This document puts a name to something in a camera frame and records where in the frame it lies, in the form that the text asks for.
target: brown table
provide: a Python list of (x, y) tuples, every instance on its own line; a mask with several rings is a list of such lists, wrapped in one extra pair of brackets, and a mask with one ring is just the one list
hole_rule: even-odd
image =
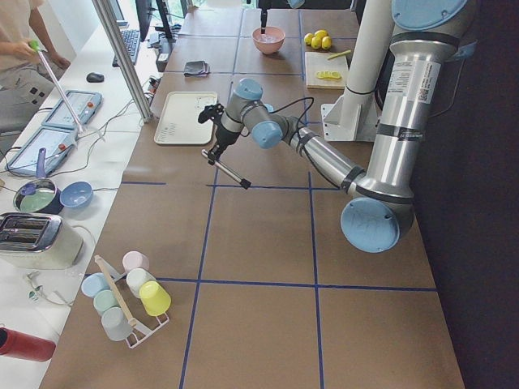
[[(313, 96), (308, 126), (321, 132), (320, 105), (341, 93), (305, 88), (302, 36), (326, 27), (333, 51), (353, 48), (354, 14), (271, 10), (268, 20), (287, 38), (267, 57), (250, 38), (259, 10), (191, 12), (153, 112), (170, 91), (215, 91), (225, 104), (246, 75), (274, 107)], [(185, 62), (200, 59), (210, 76), (185, 78)], [(173, 298), (171, 323), (129, 349), (79, 293), (41, 388), (463, 388), (417, 225), (388, 252), (360, 252), (339, 225), (348, 197), (286, 145), (264, 151), (249, 137), (225, 152), (252, 181), (243, 190), (202, 147), (157, 146), (156, 125), (141, 131), (96, 253), (119, 271), (127, 251), (145, 253)], [(370, 144), (334, 146), (367, 166)]]

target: mug rack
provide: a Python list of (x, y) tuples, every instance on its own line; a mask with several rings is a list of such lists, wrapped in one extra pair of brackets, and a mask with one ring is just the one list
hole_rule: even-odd
[(131, 313), (130, 308), (128, 308), (127, 303), (124, 301), (122, 294), (119, 292), (117, 285), (115, 284), (115, 281), (122, 279), (126, 273), (121, 274), (117, 272), (115, 268), (107, 263), (100, 255), (95, 255), (94, 261), (105, 276), (106, 282), (114, 293), (115, 299), (119, 303), (119, 306), (121, 307), (121, 310), (124, 313), (128, 324), (133, 327), (133, 332), (125, 339), (129, 348), (135, 348), (139, 344), (142, 344), (147, 338), (169, 323), (169, 316), (167, 313), (164, 313), (161, 316), (156, 316), (157, 326), (153, 329), (135, 318)]

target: computer mouse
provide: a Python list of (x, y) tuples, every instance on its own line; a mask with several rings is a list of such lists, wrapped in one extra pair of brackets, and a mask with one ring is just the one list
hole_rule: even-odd
[(105, 81), (105, 76), (101, 73), (96, 73), (95, 71), (93, 71), (92, 73), (87, 74), (87, 81), (89, 83), (102, 83), (103, 81)]

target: white table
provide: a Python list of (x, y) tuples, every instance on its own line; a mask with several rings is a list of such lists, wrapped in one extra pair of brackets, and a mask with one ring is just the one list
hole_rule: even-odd
[[(101, 127), (131, 100), (131, 94), (122, 77), (122, 72), (111, 65), (113, 57), (114, 52), (109, 45), (105, 31), (99, 27), (60, 81), (64, 90), (94, 91), (103, 95), (103, 103), (88, 124), (89, 129)], [(146, 49), (143, 44), (139, 52), (139, 61), (135, 66), (142, 84), (146, 83), (150, 75), (160, 76), (155, 66), (155, 58), (154, 52)], [(85, 77), (91, 71), (105, 75), (105, 82), (88, 83)], [(54, 90), (41, 107), (52, 107), (58, 100), (58, 91)], [(46, 112), (36, 114), (16, 141), (15, 146), (22, 146), (34, 134), (45, 118)], [(84, 246), (72, 267), (59, 271), (39, 271), (36, 282), (43, 285), (45, 294), (57, 291), (67, 301), (74, 300), (93, 254), (94, 239), (97, 241), (101, 234), (117, 188), (121, 183), (122, 172), (127, 166), (135, 142), (139, 137), (141, 126), (139, 111), (132, 104), (126, 113), (109, 124), (104, 139), (94, 146), (86, 169), (52, 177), (58, 188), (61, 189), (76, 181), (87, 181), (94, 190), (113, 189), (96, 191), (93, 201), (85, 209), (65, 208), (61, 211), (60, 216), (68, 224), (77, 226), (75, 229), (83, 237)], [(90, 135), (81, 139), (78, 147), (72, 150), (57, 172), (83, 167), (87, 161), (88, 149), (97, 138), (97, 135)], [(8, 159), (13, 155), (14, 152), (10, 152), (7, 155)], [(31, 180), (31, 178), (14, 177), (5, 173), (5, 161), (0, 164), (0, 169), (2, 170), (0, 178), (5, 182), (5, 186), (12, 190), (18, 190), (25, 182)], [(6, 189), (0, 190), (1, 213), (15, 212), (13, 197), (13, 192)], [(69, 309), (66, 306), (53, 306), (46, 302), (30, 301), (28, 298), (30, 288), (22, 277), (31, 271), (31, 269), (18, 268), (0, 260), (0, 290), (2, 291), (0, 293), (0, 323), (16, 331), (58, 342)], [(48, 365), (48, 361), (34, 362), (0, 357), (1, 386), (16, 389), (38, 388)]]

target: red bottle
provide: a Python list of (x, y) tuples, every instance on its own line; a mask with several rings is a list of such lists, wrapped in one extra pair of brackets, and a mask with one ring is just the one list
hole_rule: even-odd
[(0, 355), (43, 362), (52, 357), (55, 348), (52, 340), (0, 328)]

